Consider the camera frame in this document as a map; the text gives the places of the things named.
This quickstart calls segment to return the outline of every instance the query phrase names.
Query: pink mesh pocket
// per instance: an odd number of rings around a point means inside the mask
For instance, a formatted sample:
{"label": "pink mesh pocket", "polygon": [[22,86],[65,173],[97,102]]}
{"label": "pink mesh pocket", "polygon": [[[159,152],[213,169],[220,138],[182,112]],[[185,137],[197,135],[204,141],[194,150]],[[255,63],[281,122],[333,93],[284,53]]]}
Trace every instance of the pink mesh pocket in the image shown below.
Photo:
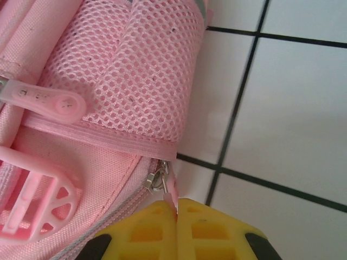
{"label": "pink mesh pocket", "polygon": [[31,114],[24,124],[171,160],[185,125],[203,15],[194,0],[112,2],[83,6],[40,80],[83,95],[83,121],[62,129]]}

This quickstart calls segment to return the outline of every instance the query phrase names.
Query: pink plastic strap adjuster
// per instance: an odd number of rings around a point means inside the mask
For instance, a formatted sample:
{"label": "pink plastic strap adjuster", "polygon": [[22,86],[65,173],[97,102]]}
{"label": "pink plastic strap adjuster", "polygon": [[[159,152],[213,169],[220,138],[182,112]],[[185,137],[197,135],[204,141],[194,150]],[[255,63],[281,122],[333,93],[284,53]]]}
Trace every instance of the pink plastic strap adjuster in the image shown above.
{"label": "pink plastic strap adjuster", "polygon": [[[42,158],[2,146],[0,160],[29,172],[8,218],[0,225],[0,244],[18,245],[41,240],[71,220],[78,205],[78,197],[75,187],[61,168]],[[23,226],[23,218],[43,178],[50,180],[46,192],[35,206],[30,223]]]}

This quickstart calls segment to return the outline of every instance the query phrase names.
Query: white tile floor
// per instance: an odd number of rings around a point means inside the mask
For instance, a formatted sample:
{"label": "white tile floor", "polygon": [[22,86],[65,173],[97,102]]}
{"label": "white tile floor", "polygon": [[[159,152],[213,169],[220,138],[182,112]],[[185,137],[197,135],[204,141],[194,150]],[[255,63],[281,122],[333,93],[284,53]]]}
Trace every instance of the white tile floor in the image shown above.
{"label": "white tile floor", "polygon": [[345,260],[347,1],[270,0],[255,33],[266,2],[211,0],[178,187],[262,230],[283,260]]}

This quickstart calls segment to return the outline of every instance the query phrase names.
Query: pink backpack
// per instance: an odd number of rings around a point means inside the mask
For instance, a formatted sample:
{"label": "pink backpack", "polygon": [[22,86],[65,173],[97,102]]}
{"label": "pink backpack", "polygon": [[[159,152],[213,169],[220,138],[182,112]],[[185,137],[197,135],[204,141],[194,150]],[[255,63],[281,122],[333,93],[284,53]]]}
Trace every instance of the pink backpack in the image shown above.
{"label": "pink backpack", "polygon": [[177,199],[207,16],[207,0],[0,0],[1,259],[75,259],[157,173]]}

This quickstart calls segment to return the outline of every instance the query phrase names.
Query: black grout line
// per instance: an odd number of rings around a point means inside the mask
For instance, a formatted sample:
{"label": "black grout line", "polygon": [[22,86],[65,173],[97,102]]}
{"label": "black grout line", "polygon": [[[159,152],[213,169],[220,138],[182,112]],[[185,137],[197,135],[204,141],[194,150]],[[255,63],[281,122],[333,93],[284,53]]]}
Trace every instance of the black grout line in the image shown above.
{"label": "black grout line", "polygon": [[205,201],[205,204],[208,205],[208,206],[211,205],[211,202],[212,202],[212,199],[213,199],[213,195],[214,195],[214,192],[216,190],[216,185],[217,185],[217,182],[218,182],[218,178],[219,178],[219,175],[221,173],[221,167],[223,165],[223,162],[224,162],[224,159],[225,159],[225,156],[226,156],[226,153],[227,153],[229,141],[230,141],[230,138],[232,136],[234,123],[235,123],[235,120],[236,120],[236,117],[237,117],[237,113],[238,113],[239,108],[240,108],[243,92],[245,91],[248,74],[249,74],[250,68],[252,66],[253,58],[254,58],[255,51],[256,51],[256,46],[257,46],[257,43],[259,41],[261,28],[262,28],[262,25],[263,25],[264,20],[265,20],[265,16],[266,16],[266,12],[267,12],[269,3],[270,3],[270,0],[266,0],[265,3],[264,3],[264,7],[263,7],[262,12],[261,12],[261,17],[259,19],[259,24],[258,24],[257,30],[256,30],[256,32],[254,34],[255,37],[253,39],[252,48],[251,48],[250,53],[249,53],[249,57],[248,57],[247,65],[246,65],[246,68],[245,68],[245,72],[243,74],[242,81],[241,81],[241,84],[240,84],[240,89],[239,89],[239,92],[237,94],[237,98],[236,98],[235,105],[234,105],[234,108],[233,108],[233,111],[232,111],[232,115],[231,115],[231,118],[229,120],[228,129],[227,129],[226,135],[224,137],[223,145],[222,145],[222,148],[221,148],[221,151],[220,151],[220,155],[219,155],[219,159],[218,159],[218,163],[217,163],[217,169],[214,172],[214,175],[213,175],[213,178],[212,178],[212,182],[211,182],[211,185],[210,185],[210,189],[209,189],[206,201]]}
{"label": "black grout line", "polygon": [[195,164],[198,166],[202,166],[202,167],[208,168],[210,170],[216,170],[216,167],[217,167],[217,165],[215,165],[215,164],[211,164],[207,161],[199,160],[199,159],[196,159],[196,158],[193,158],[193,157],[181,154],[181,153],[177,154],[177,158],[179,160],[186,161],[188,163]]}
{"label": "black grout line", "polygon": [[293,188],[289,188],[280,184],[273,183],[271,181],[263,180],[263,179],[253,177],[241,172],[233,171],[227,168],[223,168],[222,172],[226,175],[229,175],[238,179],[242,179],[250,183],[258,184],[260,186],[263,186],[272,190],[283,192],[285,194],[289,194],[300,199],[308,200],[310,202],[347,213],[347,205],[344,205],[335,201],[324,199],[324,198],[321,198],[321,197],[318,197],[303,191],[298,191]]}
{"label": "black grout line", "polygon": [[267,39],[275,39],[275,40],[299,42],[299,43],[308,43],[308,44],[314,44],[314,45],[347,49],[347,43],[343,43],[343,42],[331,42],[331,41],[315,40],[315,39],[292,37],[292,36],[285,36],[285,35],[276,35],[276,34],[264,34],[264,33],[261,33],[260,37],[267,38]]}
{"label": "black grout line", "polygon": [[255,36],[255,33],[256,33],[254,31],[244,31],[244,30],[214,27],[214,26],[207,27],[207,30],[208,31],[218,31],[220,33],[241,34],[241,35],[249,35],[249,36]]}

